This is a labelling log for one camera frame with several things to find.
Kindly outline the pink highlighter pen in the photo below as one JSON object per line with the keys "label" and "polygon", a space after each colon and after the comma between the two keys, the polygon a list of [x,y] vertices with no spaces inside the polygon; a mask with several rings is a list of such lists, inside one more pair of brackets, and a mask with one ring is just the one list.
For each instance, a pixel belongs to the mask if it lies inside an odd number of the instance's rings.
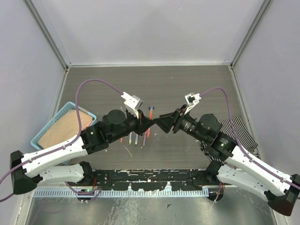
{"label": "pink highlighter pen", "polygon": [[143,135],[143,142],[142,142],[143,147],[146,145],[146,141],[147,141],[147,132],[145,132]]}

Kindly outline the striped black white cloth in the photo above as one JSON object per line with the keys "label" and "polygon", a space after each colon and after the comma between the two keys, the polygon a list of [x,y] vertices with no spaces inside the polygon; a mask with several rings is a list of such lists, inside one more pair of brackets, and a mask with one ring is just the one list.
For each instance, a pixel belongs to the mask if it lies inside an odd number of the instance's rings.
{"label": "striped black white cloth", "polygon": [[[240,116],[232,117],[232,122],[233,122],[235,133],[236,133],[241,145],[248,152],[250,152],[251,154],[253,154],[255,157],[258,158],[259,157],[258,152],[257,152],[258,144],[255,142],[254,138],[248,132],[246,126],[244,125],[244,123],[242,121],[242,118]],[[234,139],[235,137],[234,137],[234,134],[232,131],[230,120],[226,119],[226,120],[221,121],[220,123],[222,124],[221,132],[227,134],[228,136],[230,136],[231,138]],[[206,144],[202,143],[200,146],[200,149],[210,159],[210,161],[216,160],[218,162],[221,162],[222,164],[224,163],[223,160],[212,156],[207,151],[208,147]]]}

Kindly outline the light blue plastic basket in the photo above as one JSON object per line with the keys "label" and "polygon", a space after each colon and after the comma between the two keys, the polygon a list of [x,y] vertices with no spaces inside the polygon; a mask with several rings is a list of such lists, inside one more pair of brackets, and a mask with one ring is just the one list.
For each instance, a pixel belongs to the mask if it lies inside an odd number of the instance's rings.
{"label": "light blue plastic basket", "polygon": [[67,102],[31,140],[37,150],[43,150],[62,143],[79,132],[75,104]]}

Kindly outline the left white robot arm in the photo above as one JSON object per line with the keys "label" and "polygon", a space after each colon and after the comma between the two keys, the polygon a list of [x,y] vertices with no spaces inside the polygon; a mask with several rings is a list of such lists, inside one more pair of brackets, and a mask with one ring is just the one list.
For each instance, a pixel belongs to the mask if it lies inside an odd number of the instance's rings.
{"label": "left white robot arm", "polygon": [[144,116],[141,110],[138,110],[137,116],[128,111],[111,110],[79,136],[32,153],[14,151],[10,154],[13,194],[21,195],[34,190],[39,182],[44,181],[41,172],[52,166],[107,149],[109,144],[131,132],[142,135],[152,125],[154,121]]}

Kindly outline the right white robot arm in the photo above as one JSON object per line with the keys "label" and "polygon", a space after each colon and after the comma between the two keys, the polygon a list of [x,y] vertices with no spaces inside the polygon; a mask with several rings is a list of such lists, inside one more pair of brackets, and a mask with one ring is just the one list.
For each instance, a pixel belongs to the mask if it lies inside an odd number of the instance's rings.
{"label": "right white robot arm", "polygon": [[255,157],[237,141],[221,132],[221,123],[213,114],[199,120],[184,109],[159,116],[154,122],[165,132],[179,130],[203,143],[204,151],[213,157],[206,179],[240,187],[262,198],[276,212],[290,216],[300,194],[300,176],[289,175]]}

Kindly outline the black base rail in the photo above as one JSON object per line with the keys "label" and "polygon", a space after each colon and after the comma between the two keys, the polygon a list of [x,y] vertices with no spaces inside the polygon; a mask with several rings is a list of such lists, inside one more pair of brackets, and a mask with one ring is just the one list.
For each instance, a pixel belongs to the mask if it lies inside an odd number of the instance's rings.
{"label": "black base rail", "polygon": [[162,191],[168,184],[172,191],[194,191],[219,183],[215,176],[201,169],[96,170],[86,181],[69,182],[73,187],[95,185],[102,190],[116,191]]}

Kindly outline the white marker green end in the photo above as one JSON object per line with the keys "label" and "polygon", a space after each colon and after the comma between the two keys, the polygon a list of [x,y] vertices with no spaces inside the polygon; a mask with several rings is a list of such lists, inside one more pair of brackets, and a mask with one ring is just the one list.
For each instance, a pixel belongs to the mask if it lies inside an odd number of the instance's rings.
{"label": "white marker green end", "polygon": [[139,138],[139,135],[138,135],[138,134],[136,134],[136,136],[135,136],[135,146],[137,146],[137,145],[138,145],[138,138]]}

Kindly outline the white marker lime end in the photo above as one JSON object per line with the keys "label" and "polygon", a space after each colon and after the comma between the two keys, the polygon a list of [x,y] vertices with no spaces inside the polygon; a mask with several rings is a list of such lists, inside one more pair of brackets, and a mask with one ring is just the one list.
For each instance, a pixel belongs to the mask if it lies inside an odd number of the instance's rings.
{"label": "white marker lime end", "polygon": [[133,132],[130,132],[130,134],[129,134],[129,141],[128,141],[129,145],[132,144],[132,135],[133,135]]}

